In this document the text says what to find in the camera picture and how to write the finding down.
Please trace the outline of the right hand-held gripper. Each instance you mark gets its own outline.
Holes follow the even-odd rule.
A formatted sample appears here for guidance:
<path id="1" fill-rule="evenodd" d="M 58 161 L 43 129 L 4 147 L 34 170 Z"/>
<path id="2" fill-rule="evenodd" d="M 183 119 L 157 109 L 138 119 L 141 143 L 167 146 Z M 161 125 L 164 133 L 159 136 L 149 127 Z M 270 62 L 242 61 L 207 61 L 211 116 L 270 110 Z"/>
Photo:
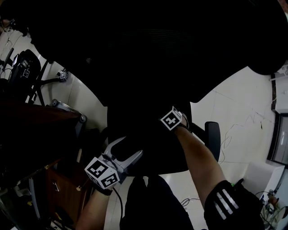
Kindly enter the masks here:
<path id="1" fill-rule="evenodd" d="M 182 113 L 172 106 L 172 109 L 164 115 L 160 121 L 169 131 L 171 131 L 181 123 Z"/>

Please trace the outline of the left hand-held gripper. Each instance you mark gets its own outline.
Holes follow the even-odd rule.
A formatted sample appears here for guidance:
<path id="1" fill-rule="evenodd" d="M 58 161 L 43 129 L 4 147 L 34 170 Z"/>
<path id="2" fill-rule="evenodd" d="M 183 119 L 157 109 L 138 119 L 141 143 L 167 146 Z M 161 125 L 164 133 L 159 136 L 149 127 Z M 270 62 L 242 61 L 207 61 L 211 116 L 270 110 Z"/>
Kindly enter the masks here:
<path id="1" fill-rule="evenodd" d="M 108 189 L 117 183 L 122 184 L 128 175 L 128 171 L 142 157 L 143 150 L 139 150 L 125 161 L 117 160 L 124 149 L 124 140 L 121 137 L 106 147 L 103 154 L 98 158 L 94 157 L 85 167 L 85 172 L 93 183 L 102 189 Z"/>

